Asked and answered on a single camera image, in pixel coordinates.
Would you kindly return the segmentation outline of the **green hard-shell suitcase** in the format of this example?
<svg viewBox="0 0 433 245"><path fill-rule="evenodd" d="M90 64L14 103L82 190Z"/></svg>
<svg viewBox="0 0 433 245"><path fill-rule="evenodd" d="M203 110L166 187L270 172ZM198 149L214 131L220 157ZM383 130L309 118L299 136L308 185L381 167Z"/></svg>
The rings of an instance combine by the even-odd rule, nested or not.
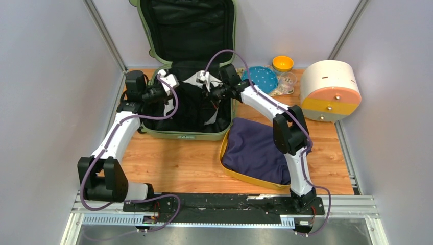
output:
<svg viewBox="0 0 433 245"><path fill-rule="evenodd" d="M219 79L219 68L233 62L234 1L132 1L131 4L142 22L149 54L179 81L201 70ZM235 103L230 100L233 120ZM167 102L145 105L142 112L146 119L168 119L169 116L163 116ZM157 131L146 128L141 121L140 130L156 138L218 141L230 126L218 133Z"/></svg>

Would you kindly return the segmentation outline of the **black garment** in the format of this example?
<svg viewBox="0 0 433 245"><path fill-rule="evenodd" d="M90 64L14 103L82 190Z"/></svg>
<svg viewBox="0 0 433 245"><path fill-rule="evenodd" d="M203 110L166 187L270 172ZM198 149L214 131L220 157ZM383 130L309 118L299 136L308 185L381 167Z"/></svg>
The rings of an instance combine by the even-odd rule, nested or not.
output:
<svg viewBox="0 0 433 245"><path fill-rule="evenodd" d="M198 86L180 82L175 89L179 99L177 112L166 120L143 119L144 126L157 131L218 133L227 129L231 122L231 100L223 99L216 108L204 99Z"/></svg>

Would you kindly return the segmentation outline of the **navy blue garment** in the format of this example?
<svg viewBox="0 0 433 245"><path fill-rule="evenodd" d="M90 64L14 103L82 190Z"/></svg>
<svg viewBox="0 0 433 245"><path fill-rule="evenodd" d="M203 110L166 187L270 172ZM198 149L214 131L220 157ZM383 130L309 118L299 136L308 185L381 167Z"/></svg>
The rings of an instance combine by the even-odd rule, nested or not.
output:
<svg viewBox="0 0 433 245"><path fill-rule="evenodd" d="M229 131L223 156L226 168L277 184L291 184L286 159L274 144L271 126L237 117Z"/></svg>

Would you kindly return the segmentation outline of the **yellow plastic basin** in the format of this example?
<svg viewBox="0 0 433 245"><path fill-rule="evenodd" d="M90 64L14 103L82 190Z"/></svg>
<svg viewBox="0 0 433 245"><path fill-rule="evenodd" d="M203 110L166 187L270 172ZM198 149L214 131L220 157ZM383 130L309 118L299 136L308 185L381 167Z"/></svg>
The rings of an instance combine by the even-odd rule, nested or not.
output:
<svg viewBox="0 0 433 245"><path fill-rule="evenodd" d="M228 146L228 136L229 136L229 132L227 131L222 139L222 143L220 146L220 151L219 151L219 157L220 157L220 164L223 168L223 172L235 179L238 179L240 181L249 183L249 184L253 184L259 187L263 187L263 188L267 188L267 189L272 189L272 190L283 190L285 188L290 188L291 184L289 185L283 185L283 184L277 184L277 183L273 183L273 182L269 182L269 181L265 181L265 180L261 180L258 178L254 178L254 177L250 177L250 176L246 176L243 174L240 174L238 172L235 172L233 170L230 170L228 168L226 168L223 165L223 156L224 154L227 152L227 146Z"/></svg>

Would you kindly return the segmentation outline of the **white and orange drawer cabinet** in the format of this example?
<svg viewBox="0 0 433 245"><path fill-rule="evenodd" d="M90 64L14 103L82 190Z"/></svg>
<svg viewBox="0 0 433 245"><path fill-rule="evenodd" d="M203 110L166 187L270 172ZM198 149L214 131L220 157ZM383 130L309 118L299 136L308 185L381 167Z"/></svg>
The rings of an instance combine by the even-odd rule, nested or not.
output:
<svg viewBox="0 0 433 245"><path fill-rule="evenodd" d="M300 102L308 119L334 123L351 115L361 101L353 69L346 62L319 61L301 76Z"/></svg>

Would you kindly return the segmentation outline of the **white garment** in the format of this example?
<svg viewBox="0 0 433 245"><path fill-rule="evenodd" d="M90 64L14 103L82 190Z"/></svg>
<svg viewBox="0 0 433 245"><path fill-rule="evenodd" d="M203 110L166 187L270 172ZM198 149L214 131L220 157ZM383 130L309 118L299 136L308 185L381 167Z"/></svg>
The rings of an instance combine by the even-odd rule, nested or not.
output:
<svg viewBox="0 0 433 245"><path fill-rule="evenodd" d="M210 85L221 82L199 71L184 81L174 74L161 74L159 77L166 95L171 98L164 106L163 116L168 118L170 127L183 130L199 130L216 123L219 113L218 102L212 102L208 93Z"/></svg>

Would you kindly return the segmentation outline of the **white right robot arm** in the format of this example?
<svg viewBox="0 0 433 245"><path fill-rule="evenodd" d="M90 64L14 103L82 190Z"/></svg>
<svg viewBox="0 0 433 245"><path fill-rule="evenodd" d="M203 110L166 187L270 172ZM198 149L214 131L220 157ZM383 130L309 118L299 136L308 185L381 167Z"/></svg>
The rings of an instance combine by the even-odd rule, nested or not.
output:
<svg viewBox="0 0 433 245"><path fill-rule="evenodd" d="M291 207L303 214L317 197L308 172L307 155L312 142L302 109L282 104L264 93L250 78L242 80L233 65L219 68L220 78L211 78L207 70L200 71L197 80L213 100L235 99L260 112L272 123L273 142L284 154L291 177Z"/></svg>

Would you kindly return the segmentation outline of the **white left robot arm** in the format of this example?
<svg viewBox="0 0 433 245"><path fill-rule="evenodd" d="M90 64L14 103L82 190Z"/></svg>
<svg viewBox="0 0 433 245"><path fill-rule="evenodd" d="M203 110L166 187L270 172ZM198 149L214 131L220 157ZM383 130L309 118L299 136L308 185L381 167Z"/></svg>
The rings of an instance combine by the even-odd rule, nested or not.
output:
<svg viewBox="0 0 433 245"><path fill-rule="evenodd" d="M89 157L81 157L77 168L80 179L80 198L108 203L136 202L144 212L156 205L152 186L127 179L121 162L133 134L139 129L145 105L176 98L174 89L179 82L166 70L160 70L153 84L140 70L126 74L125 86L115 120L104 140Z"/></svg>

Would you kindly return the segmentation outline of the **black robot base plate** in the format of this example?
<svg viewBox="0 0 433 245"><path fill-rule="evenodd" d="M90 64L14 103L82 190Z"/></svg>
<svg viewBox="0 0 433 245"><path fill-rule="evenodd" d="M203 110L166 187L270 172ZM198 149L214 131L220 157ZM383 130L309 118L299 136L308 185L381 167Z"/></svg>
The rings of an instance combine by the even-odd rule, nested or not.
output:
<svg viewBox="0 0 433 245"><path fill-rule="evenodd" d="M326 213L319 197L297 209L291 196L221 193L163 193L155 201L124 204L123 211L156 214L160 222L229 225L273 225L281 221L281 215Z"/></svg>

